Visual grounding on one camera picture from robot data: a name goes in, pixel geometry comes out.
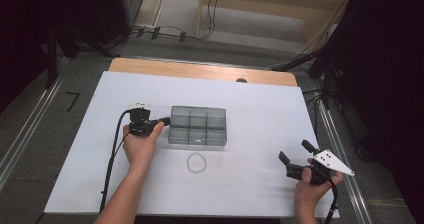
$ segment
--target white tabletop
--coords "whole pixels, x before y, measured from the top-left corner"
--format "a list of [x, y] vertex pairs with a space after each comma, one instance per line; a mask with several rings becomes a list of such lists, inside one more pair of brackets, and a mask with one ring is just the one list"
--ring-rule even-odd
[[[151, 119], [170, 116], [172, 106], [224, 108], [228, 140], [224, 148], [214, 149], [172, 145], [165, 127], [157, 141], [138, 214], [294, 216], [297, 181], [285, 176], [278, 154], [282, 150], [292, 163], [306, 165], [311, 155], [301, 146], [302, 140], [316, 146], [300, 88], [113, 72], [103, 73], [46, 213], [99, 211], [119, 116], [139, 101], [150, 103]], [[194, 151], [207, 161], [202, 173], [187, 168], [187, 158]], [[190, 163], [193, 168], [203, 165], [196, 157]], [[108, 200], [127, 168], [125, 153], [120, 150]], [[327, 215], [331, 201], [332, 195], [327, 193], [316, 208], [317, 217]]]

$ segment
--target clear plastic box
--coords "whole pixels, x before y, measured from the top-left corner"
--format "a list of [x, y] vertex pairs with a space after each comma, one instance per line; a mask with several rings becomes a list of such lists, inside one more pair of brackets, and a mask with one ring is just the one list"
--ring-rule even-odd
[[168, 141], [169, 144], [225, 146], [225, 109], [173, 106]]

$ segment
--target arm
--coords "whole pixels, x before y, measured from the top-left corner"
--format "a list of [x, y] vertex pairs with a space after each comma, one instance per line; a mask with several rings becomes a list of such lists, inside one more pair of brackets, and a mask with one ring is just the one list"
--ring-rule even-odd
[[[146, 138], [131, 134], [125, 138], [124, 150], [130, 162], [130, 168], [94, 223], [134, 223], [143, 184], [155, 153], [156, 139], [162, 128], [163, 122], [159, 122]], [[124, 136], [128, 131], [128, 126], [124, 126]]]

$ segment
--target black cable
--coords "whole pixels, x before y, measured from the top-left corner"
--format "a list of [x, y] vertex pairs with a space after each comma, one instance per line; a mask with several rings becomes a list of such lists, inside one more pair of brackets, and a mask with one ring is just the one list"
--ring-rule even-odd
[[[153, 32], [152, 31], [145, 31], [144, 33], [150, 33], [150, 34], [153, 34]], [[172, 34], [166, 34], [166, 33], [158, 33], [158, 35], [161, 35], [161, 36], [169, 36], [169, 37], [180, 37], [180, 36], [177, 36], [177, 35], [172, 35]]]
[[311, 103], [313, 100], [315, 100], [315, 98], [316, 98], [316, 97], [313, 97], [313, 98], [311, 98], [311, 99], [309, 99], [309, 100], [305, 101], [306, 105], [309, 105], [309, 103]]
[[[111, 42], [115, 42], [115, 43], [113, 43], [112, 45], [110, 45], [110, 46], [105, 46], [105, 47], [103, 47], [105, 50], [110, 50], [110, 49], [112, 49], [112, 48], [115, 48], [119, 43], [121, 43], [122, 42], [122, 40], [124, 40], [124, 39], [128, 39], [128, 38], [131, 38], [131, 37], [133, 37], [135, 34], [137, 34], [137, 32], [132, 32], [132, 33], [130, 33], [128, 36], [124, 36], [124, 37], [121, 37], [121, 38], [117, 38], [117, 39], [115, 39], [115, 40], [112, 40]], [[79, 51], [84, 51], [84, 52], [91, 52], [91, 51], [96, 51], [96, 49], [94, 49], [94, 48], [88, 48], [88, 47], [84, 47], [84, 46], [80, 46], [80, 45], [76, 45], [77, 46], [77, 48], [78, 48], [78, 50]]]
[[115, 154], [116, 154], [116, 151], [115, 151], [116, 142], [118, 140], [119, 131], [121, 129], [122, 118], [124, 118], [125, 114], [127, 114], [127, 113], [130, 113], [130, 111], [126, 110], [122, 113], [121, 117], [119, 117], [118, 125], [116, 127], [115, 140], [113, 141], [112, 154], [110, 156], [109, 163], [108, 163], [108, 166], [107, 166], [105, 186], [104, 186], [104, 189], [102, 191], [103, 196], [102, 196], [102, 202], [100, 204], [99, 213], [103, 211], [103, 208], [105, 207], [105, 204], [106, 204], [106, 197], [107, 197], [107, 191], [108, 191], [108, 188], [109, 188], [110, 175], [112, 174], [113, 161], [115, 160]]
[[[303, 54], [306, 50], [308, 50], [308, 47], [306, 47], [305, 49], [303, 49], [303, 51], [302, 52], [300, 52], [299, 54], [297, 54], [297, 56], [292, 60], [292, 61], [290, 61], [289, 63], [291, 63], [291, 62], [293, 62], [293, 61], [295, 61], [295, 60], [297, 60], [300, 56], [304, 56], [304, 55], [310, 55], [310, 54]], [[277, 63], [277, 64], [273, 64], [273, 65], [270, 65], [270, 66], [267, 66], [266, 68], [265, 68], [265, 71], [266, 70], [268, 70], [269, 68], [271, 68], [271, 67], [278, 67], [278, 66], [285, 66], [287, 63]]]
[[304, 91], [304, 92], [302, 92], [302, 94], [305, 95], [305, 94], [315, 93], [315, 92], [321, 93], [322, 92], [322, 89], [321, 88], [312, 89], [312, 90], [309, 90], [309, 91]]
[[299, 66], [297, 66], [300, 70], [302, 71], [309, 71], [309, 69], [303, 69], [302, 64], [300, 64]]
[[34, 222], [34, 224], [38, 224], [40, 223], [41, 219], [44, 217], [44, 215], [46, 215], [45, 212], [41, 213], [41, 215], [38, 216], [37, 220]]
[[315, 42], [315, 41], [319, 41], [319, 40], [321, 40], [321, 38], [325, 35], [325, 34], [327, 34], [327, 37], [328, 37], [328, 32], [330, 31], [330, 25], [333, 23], [333, 21], [334, 21], [334, 19], [337, 17], [337, 14], [339, 13], [339, 11], [343, 8], [343, 6], [344, 6], [344, 4], [345, 4], [345, 2], [346, 2], [347, 0], [343, 0], [343, 2], [342, 2], [342, 4], [340, 4], [340, 6], [338, 7], [338, 9], [337, 9], [337, 11], [334, 13], [334, 15], [333, 15], [333, 17], [331, 18], [331, 21], [328, 23], [328, 25], [327, 25], [327, 27], [325, 28], [325, 30], [328, 30], [328, 31], [326, 31], [326, 32], [323, 32], [321, 35], [319, 35], [317, 38], [315, 38], [314, 40], [312, 40], [311, 41], [311, 45], [312, 45], [312, 43], [313, 42]]
[[208, 33], [206, 35], [203, 35], [202, 36], [202, 39], [205, 39], [205, 40], [209, 39], [212, 36], [213, 32], [215, 31], [215, 14], [216, 14], [216, 5], [218, 3], [218, 0], [215, 0], [212, 18], [211, 18], [211, 15], [210, 15], [211, 1], [212, 0], [209, 0], [209, 2], [208, 2], [209, 31], [208, 31]]
[[116, 151], [115, 151], [115, 154], [113, 155], [113, 157], [115, 157], [116, 156], [116, 154], [118, 153], [118, 151], [119, 151], [119, 148], [121, 147], [121, 145], [122, 145], [122, 143], [124, 143], [124, 140], [125, 140], [125, 138], [127, 138], [127, 136], [128, 136], [128, 134], [130, 134], [129, 132], [122, 138], [122, 141], [121, 141], [121, 143], [119, 143], [119, 146], [118, 146], [118, 148], [116, 148]]
[[330, 224], [331, 219], [333, 218], [334, 211], [338, 209], [337, 207], [337, 198], [339, 195], [339, 192], [337, 190], [337, 186], [334, 184], [333, 179], [331, 179], [331, 176], [325, 175], [322, 171], [320, 171], [318, 168], [314, 166], [308, 166], [308, 168], [311, 168], [314, 172], [318, 173], [331, 184], [331, 191], [333, 192], [333, 202], [331, 203], [330, 210], [328, 211], [327, 218], [325, 219], [325, 224]]
[[[306, 56], [306, 55], [310, 55], [310, 54], [303, 54], [306, 50], [308, 50], [309, 47], [306, 47], [299, 55], [296, 56], [296, 58], [294, 60], [297, 60], [300, 56]], [[302, 68], [302, 64], [300, 64], [299, 66], [297, 66], [299, 69], [301, 69], [302, 71], [308, 71], [306, 69]]]
[[315, 132], [315, 137], [317, 139], [318, 142], [318, 108], [319, 108], [319, 100], [321, 99], [321, 95], [317, 96], [316, 100], [315, 100], [315, 104], [314, 104], [314, 115], [315, 115], [315, 125], [314, 125], [314, 132]]

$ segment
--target wooden edge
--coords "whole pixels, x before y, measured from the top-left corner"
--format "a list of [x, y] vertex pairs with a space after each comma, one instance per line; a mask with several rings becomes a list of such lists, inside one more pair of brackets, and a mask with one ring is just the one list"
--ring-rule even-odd
[[296, 78], [293, 74], [287, 72], [180, 63], [164, 60], [115, 58], [112, 60], [109, 71], [233, 82], [242, 78], [248, 83], [297, 87]]

